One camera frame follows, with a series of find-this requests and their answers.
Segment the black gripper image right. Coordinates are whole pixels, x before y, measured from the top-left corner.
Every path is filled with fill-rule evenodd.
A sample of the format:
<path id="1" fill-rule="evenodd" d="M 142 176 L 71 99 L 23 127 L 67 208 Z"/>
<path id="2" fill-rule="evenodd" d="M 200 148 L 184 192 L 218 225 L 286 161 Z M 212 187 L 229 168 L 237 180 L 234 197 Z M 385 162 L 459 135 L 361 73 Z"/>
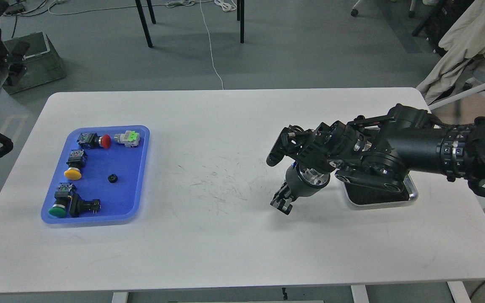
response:
<path id="1" fill-rule="evenodd" d="M 321 174 L 315 169 L 292 164 L 285 173 L 285 181 L 275 192 L 271 206 L 285 215 L 289 215 L 295 198 L 310 197 L 325 188 L 331 180 L 331 174 Z"/>

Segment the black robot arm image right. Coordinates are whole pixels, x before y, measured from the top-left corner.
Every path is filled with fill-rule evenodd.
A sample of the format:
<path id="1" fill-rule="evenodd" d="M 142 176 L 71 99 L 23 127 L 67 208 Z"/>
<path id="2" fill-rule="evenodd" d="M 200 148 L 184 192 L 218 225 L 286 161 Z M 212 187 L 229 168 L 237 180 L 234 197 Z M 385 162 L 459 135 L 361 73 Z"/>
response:
<path id="1" fill-rule="evenodd" d="M 408 174 L 421 171 L 467 180 L 485 197 L 485 116 L 466 125 L 449 125 L 423 109 L 396 104 L 387 115 L 320 123 L 315 129 L 281 130 L 267 164 L 293 159 L 271 206 L 288 215 L 299 197 L 310 197 L 335 176 L 356 205 L 414 199 Z"/>

